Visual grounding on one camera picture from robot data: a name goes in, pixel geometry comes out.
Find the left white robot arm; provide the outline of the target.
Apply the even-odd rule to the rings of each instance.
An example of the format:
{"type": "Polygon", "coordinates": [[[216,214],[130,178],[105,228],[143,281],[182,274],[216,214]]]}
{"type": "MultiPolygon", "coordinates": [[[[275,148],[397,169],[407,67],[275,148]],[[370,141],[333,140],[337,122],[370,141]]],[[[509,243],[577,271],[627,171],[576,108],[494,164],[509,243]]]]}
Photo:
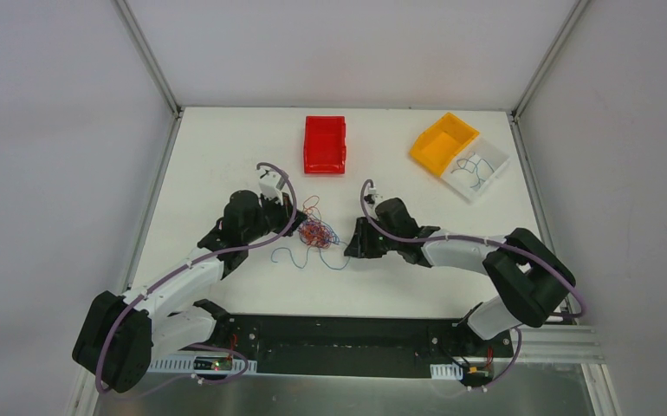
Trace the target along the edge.
{"type": "Polygon", "coordinates": [[[209,350],[224,348],[230,327],[203,298],[205,291],[237,269],[258,239],[289,237],[306,217],[286,192],[273,198],[232,193],[222,217],[170,271],[120,295],[106,290],[93,299],[73,361],[101,388],[124,393],[159,358],[200,342],[209,350]]]}

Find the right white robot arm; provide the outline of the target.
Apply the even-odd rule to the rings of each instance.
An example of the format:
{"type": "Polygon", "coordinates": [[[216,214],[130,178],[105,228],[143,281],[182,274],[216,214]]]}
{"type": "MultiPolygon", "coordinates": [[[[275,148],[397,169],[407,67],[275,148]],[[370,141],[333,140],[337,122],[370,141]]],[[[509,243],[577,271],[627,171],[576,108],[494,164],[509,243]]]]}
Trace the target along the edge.
{"type": "Polygon", "coordinates": [[[476,305],[456,325],[459,347],[478,355],[501,332],[527,325],[541,327],[575,286],[573,274],[532,232],[516,228],[503,237],[458,236],[432,225],[419,225],[400,198],[375,206],[359,217],[347,257],[381,258],[398,253],[425,268],[451,267],[483,274],[497,295],[476,305]]]}

